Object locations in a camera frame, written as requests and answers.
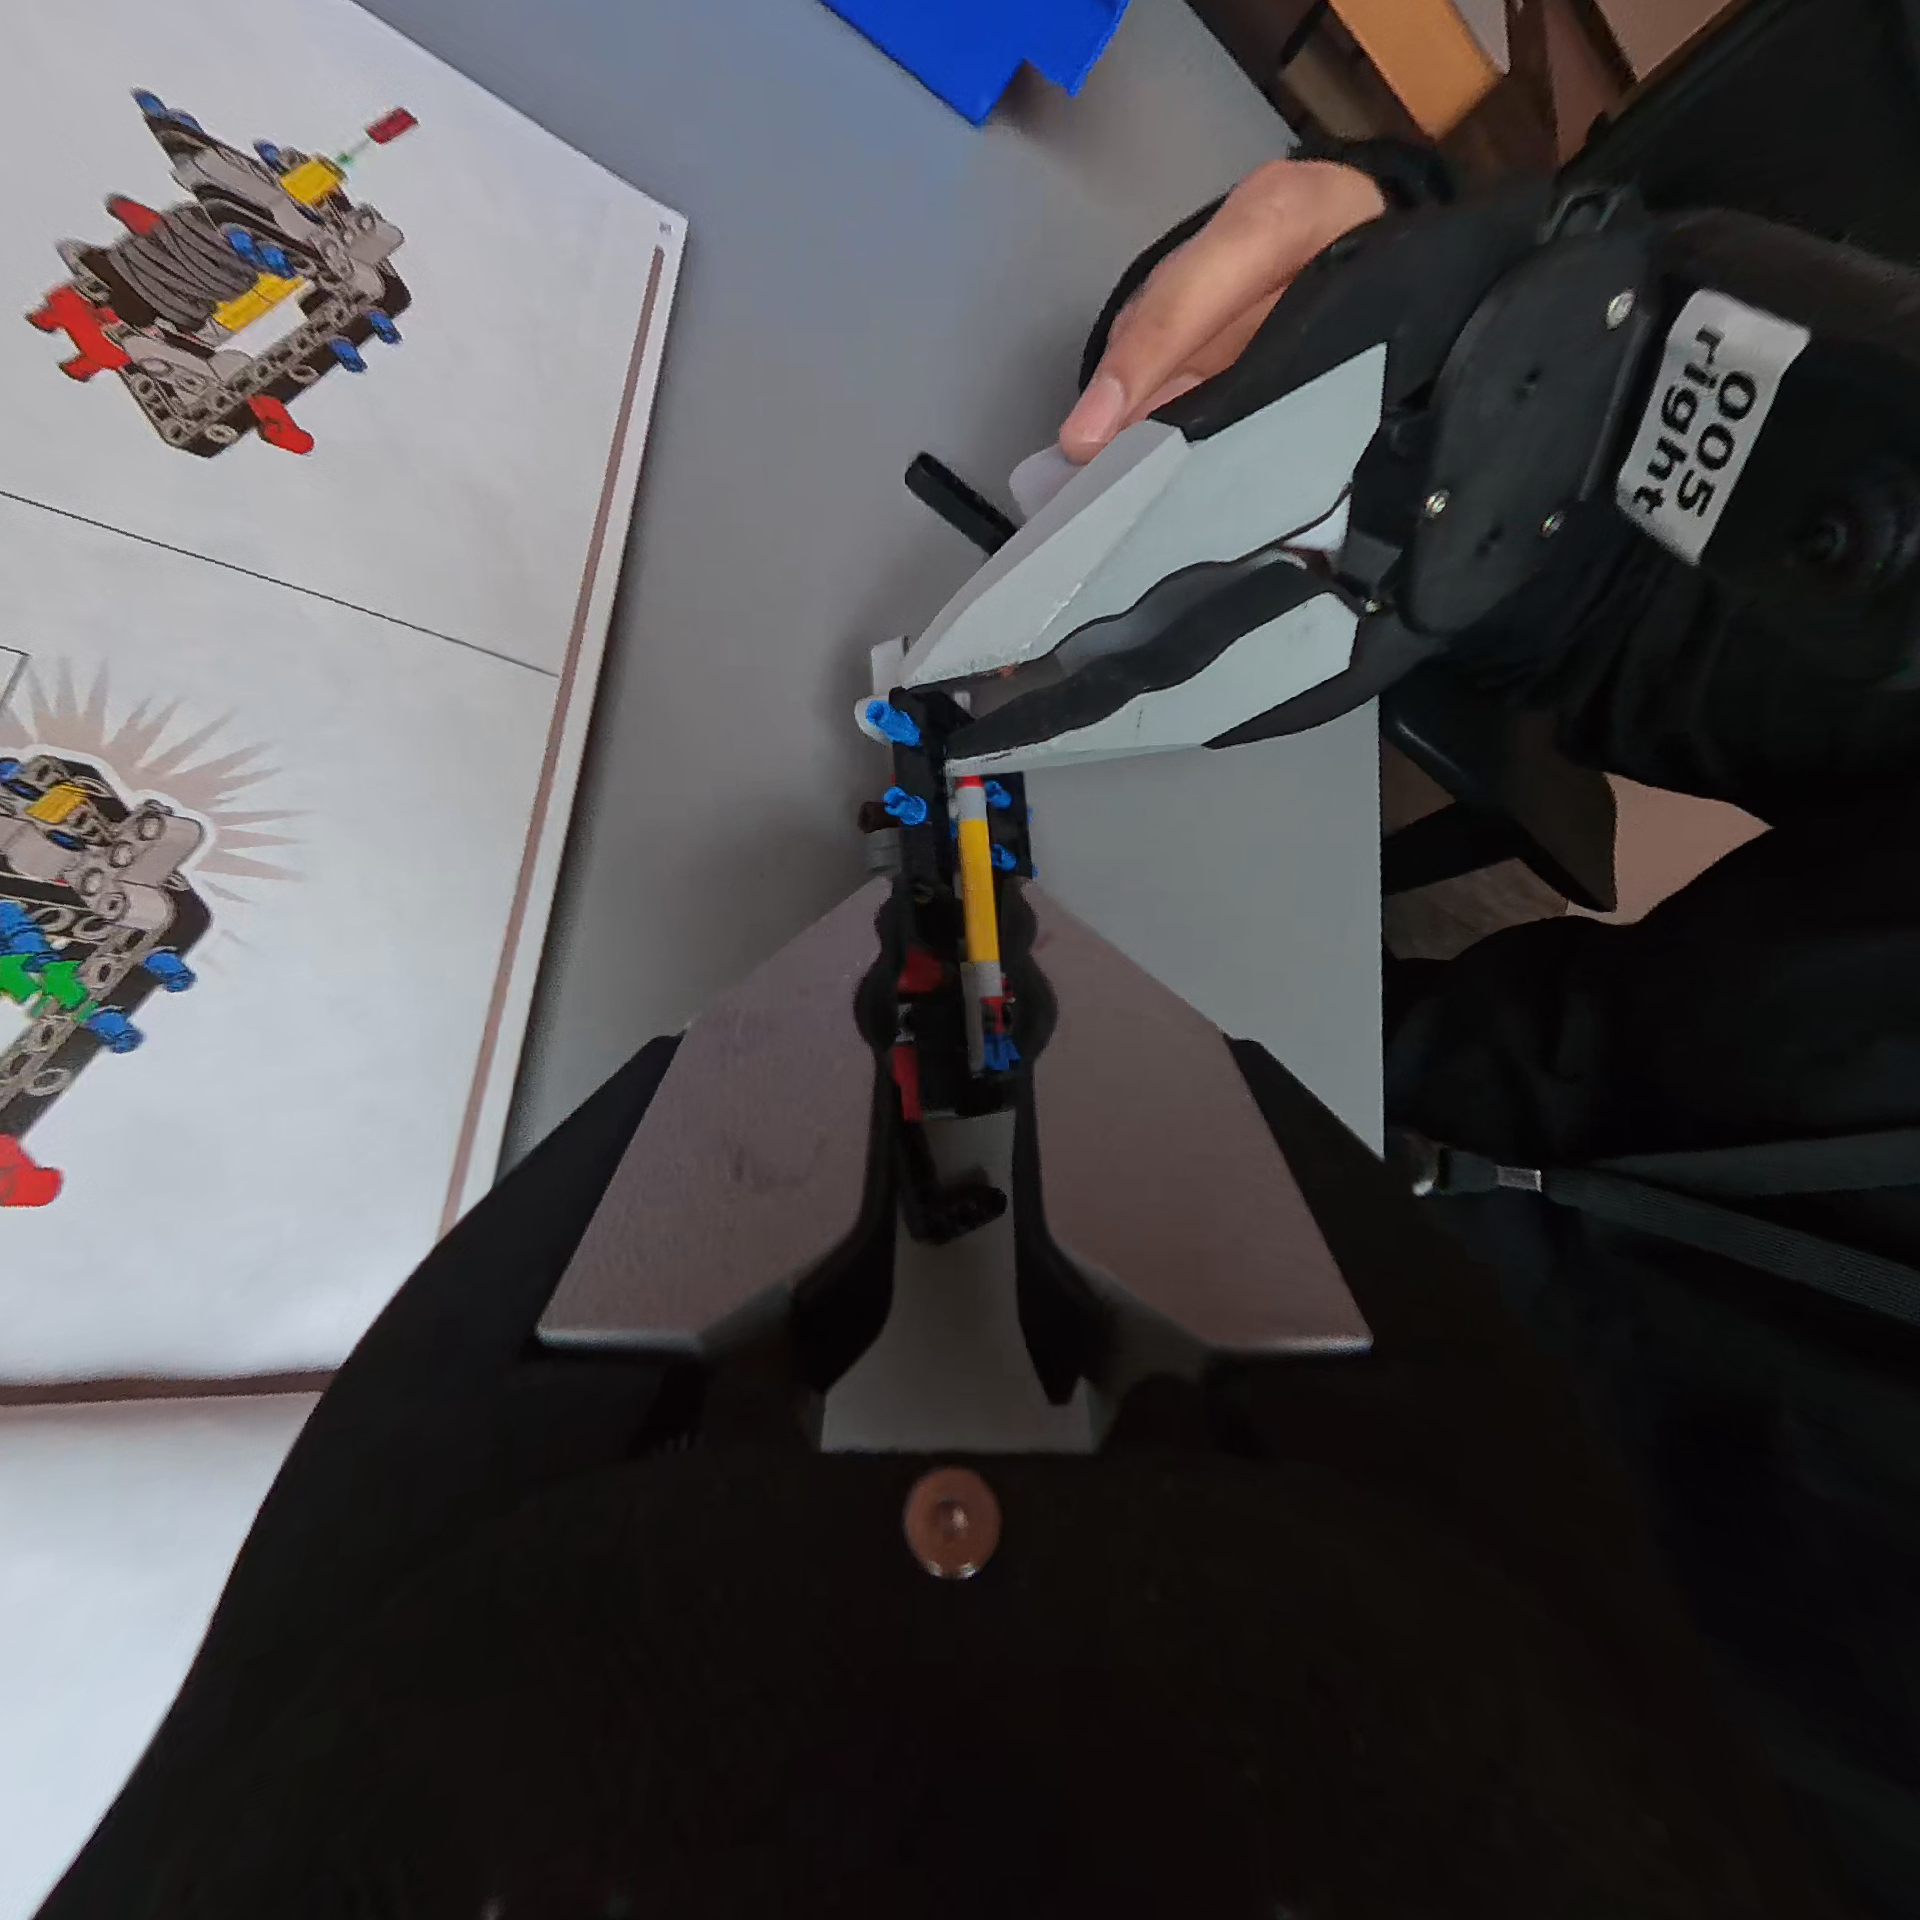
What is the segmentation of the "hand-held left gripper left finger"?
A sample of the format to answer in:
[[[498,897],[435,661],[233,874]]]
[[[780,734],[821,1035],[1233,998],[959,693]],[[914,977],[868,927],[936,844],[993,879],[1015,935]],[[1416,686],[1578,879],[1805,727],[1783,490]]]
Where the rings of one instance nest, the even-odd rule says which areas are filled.
[[[890,901],[868,879],[687,1026],[537,1325],[548,1350],[769,1350],[823,1394],[873,1347],[896,1092],[857,994]]]

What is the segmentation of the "cardboard box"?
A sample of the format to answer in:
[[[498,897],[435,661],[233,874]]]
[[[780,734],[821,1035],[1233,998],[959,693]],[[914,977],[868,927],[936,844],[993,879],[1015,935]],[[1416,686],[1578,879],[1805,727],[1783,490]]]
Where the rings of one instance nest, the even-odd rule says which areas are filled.
[[[1330,2],[1408,119],[1459,129],[1509,73],[1507,2]]]

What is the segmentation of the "person's right hand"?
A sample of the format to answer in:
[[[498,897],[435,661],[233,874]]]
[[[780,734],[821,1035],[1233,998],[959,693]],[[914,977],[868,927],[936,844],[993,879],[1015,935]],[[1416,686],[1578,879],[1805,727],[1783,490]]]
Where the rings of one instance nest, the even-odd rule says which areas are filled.
[[[1067,465],[1231,367],[1313,261],[1386,207],[1381,182],[1343,161],[1271,161],[1241,178],[1115,309],[1058,431]]]

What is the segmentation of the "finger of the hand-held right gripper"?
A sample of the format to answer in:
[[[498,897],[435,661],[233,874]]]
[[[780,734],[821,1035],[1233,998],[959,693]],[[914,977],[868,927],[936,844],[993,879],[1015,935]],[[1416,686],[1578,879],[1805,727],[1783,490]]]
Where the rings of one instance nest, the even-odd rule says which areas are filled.
[[[1353,659],[1361,614],[1308,570],[1256,570],[1197,596],[1167,582],[1063,646],[1058,678],[948,737],[951,771],[1041,771],[1202,750]]]
[[[1209,438],[1162,421],[1122,429],[930,621],[903,683],[1029,665],[1179,570],[1241,561],[1338,515],[1383,390],[1377,343]]]

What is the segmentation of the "black frame lego assembly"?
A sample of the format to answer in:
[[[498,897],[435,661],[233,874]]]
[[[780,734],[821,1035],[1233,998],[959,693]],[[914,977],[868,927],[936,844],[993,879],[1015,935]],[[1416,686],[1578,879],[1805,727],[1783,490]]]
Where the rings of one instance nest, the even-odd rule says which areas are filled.
[[[1032,1010],[1018,988],[1015,916],[1034,879],[1019,775],[960,775],[964,702],[906,683],[906,643],[872,649],[856,727],[888,758],[857,829],[883,897],[856,1028],[881,1069],[877,1114],[911,1236],[946,1246],[1007,1217],[981,1171],[939,1171],[930,1126],[1012,1114],[1032,1079]]]

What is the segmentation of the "black lego beam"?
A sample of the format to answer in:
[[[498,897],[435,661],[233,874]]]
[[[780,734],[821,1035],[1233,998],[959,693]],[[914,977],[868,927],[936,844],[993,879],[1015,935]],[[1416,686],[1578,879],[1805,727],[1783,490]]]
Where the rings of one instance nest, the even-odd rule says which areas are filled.
[[[919,506],[986,557],[999,553],[1018,533],[1018,522],[1009,513],[927,451],[912,458],[903,470],[903,484]]]

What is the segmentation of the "person's black clothing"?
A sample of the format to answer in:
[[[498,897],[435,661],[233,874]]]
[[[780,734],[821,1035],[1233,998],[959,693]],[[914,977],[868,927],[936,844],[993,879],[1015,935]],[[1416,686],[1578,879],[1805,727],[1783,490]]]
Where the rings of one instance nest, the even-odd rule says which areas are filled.
[[[1916,1511],[1916,797],[1498,932],[1386,1053],[1433,1197],[1661,1477]]]

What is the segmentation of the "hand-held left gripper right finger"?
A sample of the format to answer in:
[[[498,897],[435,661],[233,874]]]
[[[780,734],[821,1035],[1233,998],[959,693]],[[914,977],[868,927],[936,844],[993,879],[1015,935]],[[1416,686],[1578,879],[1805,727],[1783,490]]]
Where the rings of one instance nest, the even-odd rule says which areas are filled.
[[[1015,1302],[1052,1404],[1372,1350],[1227,1035],[1041,887],[1015,1108]]]

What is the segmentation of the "blue plastic tray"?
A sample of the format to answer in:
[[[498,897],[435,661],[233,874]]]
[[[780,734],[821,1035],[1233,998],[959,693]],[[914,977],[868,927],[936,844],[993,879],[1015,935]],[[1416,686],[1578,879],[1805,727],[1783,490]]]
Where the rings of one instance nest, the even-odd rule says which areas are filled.
[[[973,129],[1023,73],[1076,95],[1105,58],[1127,2],[827,2]]]

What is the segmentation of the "lego instruction booklet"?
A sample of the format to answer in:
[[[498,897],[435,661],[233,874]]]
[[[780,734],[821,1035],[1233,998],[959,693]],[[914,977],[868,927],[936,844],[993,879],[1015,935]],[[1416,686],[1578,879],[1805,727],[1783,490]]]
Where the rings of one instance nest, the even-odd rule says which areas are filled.
[[[5,1388],[495,1181],[684,218],[356,5],[5,5]]]

